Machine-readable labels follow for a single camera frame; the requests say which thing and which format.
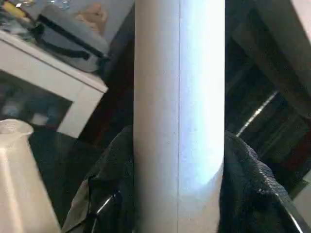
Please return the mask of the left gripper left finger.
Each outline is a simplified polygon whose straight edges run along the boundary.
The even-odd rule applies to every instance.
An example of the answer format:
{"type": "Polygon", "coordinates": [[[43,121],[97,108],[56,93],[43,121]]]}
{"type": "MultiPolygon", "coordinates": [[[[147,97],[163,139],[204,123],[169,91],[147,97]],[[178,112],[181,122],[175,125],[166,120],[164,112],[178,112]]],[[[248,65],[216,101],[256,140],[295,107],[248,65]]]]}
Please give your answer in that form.
{"type": "Polygon", "coordinates": [[[131,233],[134,229],[133,128],[110,142],[74,196],[64,233],[131,233]]]}

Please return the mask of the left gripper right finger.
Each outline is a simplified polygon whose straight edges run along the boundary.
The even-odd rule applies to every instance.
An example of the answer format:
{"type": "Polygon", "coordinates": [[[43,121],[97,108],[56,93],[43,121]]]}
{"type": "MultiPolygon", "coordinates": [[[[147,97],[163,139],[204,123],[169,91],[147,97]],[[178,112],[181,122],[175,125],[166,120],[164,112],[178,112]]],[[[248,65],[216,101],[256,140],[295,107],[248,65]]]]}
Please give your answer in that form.
{"type": "Polygon", "coordinates": [[[220,194],[222,233],[301,233],[303,219],[256,152],[225,132],[220,194]]]}

